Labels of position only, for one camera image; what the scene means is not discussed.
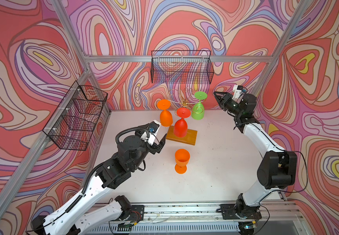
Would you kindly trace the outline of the orange wine glass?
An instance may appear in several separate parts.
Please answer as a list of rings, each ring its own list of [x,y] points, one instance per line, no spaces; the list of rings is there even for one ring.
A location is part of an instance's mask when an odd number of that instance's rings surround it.
[[[173,118],[171,112],[168,110],[171,103],[167,99],[162,99],[158,102],[157,107],[161,110],[160,123],[164,127],[170,127],[173,124]]]
[[[175,152],[175,171],[184,174],[187,171],[187,164],[190,160],[190,153],[185,149],[179,149]]]

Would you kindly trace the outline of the green wine glass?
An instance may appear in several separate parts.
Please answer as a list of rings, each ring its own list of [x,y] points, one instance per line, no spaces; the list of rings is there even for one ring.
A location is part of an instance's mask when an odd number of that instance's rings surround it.
[[[195,98],[198,100],[192,108],[192,118],[195,120],[202,120],[205,114],[205,108],[203,106],[203,101],[208,97],[207,93],[198,91],[194,94]]]

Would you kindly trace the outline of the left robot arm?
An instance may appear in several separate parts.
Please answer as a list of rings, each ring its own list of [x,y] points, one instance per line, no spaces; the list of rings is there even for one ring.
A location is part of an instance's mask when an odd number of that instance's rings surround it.
[[[59,209],[31,221],[31,230],[26,234],[37,235],[85,235],[96,227],[110,221],[142,219],[132,209],[129,200],[117,196],[106,206],[90,211],[104,196],[128,180],[135,171],[146,169],[148,154],[158,154],[165,145],[165,138],[157,139],[161,124],[154,120],[148,124],[119,132],[115,137],[117,152],[95,166],[87,175],[81,190]]]

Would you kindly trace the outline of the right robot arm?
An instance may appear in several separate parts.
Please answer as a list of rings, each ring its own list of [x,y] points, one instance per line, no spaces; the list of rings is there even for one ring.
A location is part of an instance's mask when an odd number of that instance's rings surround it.
[[[248,137],[258,149],[262,161],[257,169],[257,181],[240,194],[234,205],[221,205],[221,211],[233,211],[238,219],[261,218],[260,204],[273,192],[295,183],[297,155],[280,147],[254,117],[257,98],[244,94],[240,102],[227,92],[213,93],[219,107],[234,118],[235,127]]]

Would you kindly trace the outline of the red wine glass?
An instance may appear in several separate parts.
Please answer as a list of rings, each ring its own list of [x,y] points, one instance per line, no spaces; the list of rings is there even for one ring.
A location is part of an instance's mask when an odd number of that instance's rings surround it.
[[[187,135],[188,124],[186,118],[191,116],[191,111],[181,107],[176,111],[176,114],[180,119],[175,123],[173,133],[176,137],[182,138]]]

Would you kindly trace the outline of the wooden rack base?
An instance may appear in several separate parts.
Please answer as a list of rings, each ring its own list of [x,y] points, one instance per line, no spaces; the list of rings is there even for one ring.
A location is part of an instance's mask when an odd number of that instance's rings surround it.
[[[196,130],[187,130],[187,134],[185,137],[177,137],[174,135],[174,126],[170,126],[167,132],[166,139],[174,142],[179,142],[187,145],[194,146],[196,144],[196,138],[197,138],[197,131]]]

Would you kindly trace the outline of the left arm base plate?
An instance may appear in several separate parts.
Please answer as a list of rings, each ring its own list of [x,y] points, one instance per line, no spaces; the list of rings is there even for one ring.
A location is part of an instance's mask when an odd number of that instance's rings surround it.
[[[129,235],[133,228],[144,219],[145,206],[133,205],[131,209],[124,211],[120,217],[108,222],[110,232],[113,235]]]

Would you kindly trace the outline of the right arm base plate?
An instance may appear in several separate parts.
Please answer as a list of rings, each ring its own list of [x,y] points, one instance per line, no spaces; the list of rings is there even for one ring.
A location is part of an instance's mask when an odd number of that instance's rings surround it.
[[[259,207],[238,204],[220,204],[216,212],[221,213],[224,220],[260,220],[262,215]]]

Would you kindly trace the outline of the aluminium mounting rail front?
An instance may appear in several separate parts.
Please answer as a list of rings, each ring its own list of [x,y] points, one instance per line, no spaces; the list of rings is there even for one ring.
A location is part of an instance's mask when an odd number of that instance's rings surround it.
[[[294,203],[264,202],[260,220],[224,220],[220,204],[234,202],[146,203],[144,219],[130,235],[307,235],[303,216]],[[85,235],[112,235],[108,222]]]

